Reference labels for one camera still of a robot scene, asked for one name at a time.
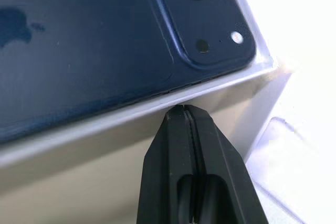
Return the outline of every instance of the phone back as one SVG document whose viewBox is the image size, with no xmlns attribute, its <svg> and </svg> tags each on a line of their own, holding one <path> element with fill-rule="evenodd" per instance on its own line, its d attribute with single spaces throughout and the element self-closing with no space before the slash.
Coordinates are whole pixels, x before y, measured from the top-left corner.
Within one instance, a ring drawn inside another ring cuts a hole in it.
<svg viewBox="0 0 336 224">
<path fill-rule="evenodd" d="M 0 31 L 0 142 L 235 71 L 255 54 L 235 0 L 0 0 Z"/>
</svg>

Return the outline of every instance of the apple logo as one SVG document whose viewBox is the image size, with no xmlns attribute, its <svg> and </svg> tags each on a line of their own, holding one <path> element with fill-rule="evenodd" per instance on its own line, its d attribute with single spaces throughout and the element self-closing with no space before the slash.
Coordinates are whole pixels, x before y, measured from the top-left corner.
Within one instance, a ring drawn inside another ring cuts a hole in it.
<svg viewBox="0 0 336 224">
<path fill-rule="evenodd" d="M 0 49 L 14 40 L 29 43 L 32 39 L 32 29 L 37 32 L 45 31 L 39 23 L 27 26 L 26 14 L 16 7 L 0 8 Z"/>
</svg>

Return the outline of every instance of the blue smartphone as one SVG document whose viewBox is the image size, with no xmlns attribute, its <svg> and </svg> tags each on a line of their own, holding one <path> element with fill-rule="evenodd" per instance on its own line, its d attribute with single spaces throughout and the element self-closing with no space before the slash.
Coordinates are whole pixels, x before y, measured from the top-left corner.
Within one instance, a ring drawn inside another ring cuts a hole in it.
<svg viewBox="0 0 336 224">
<path fill-rule="evenodd" d="M 247 66 L 235 0 L 0 0 L 0 143 Z"/>
</svg>

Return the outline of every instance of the smartphone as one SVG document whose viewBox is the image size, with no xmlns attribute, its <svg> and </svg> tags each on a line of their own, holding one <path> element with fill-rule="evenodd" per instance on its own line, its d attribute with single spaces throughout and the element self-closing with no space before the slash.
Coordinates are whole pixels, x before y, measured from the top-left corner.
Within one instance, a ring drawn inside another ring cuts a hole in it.
<svg viewBox="0 0 336 224">
<path fill-rule="evenodd" d="M 0 143 L 246 67 L 236 0 L 0 0 Z"/>
</svg>

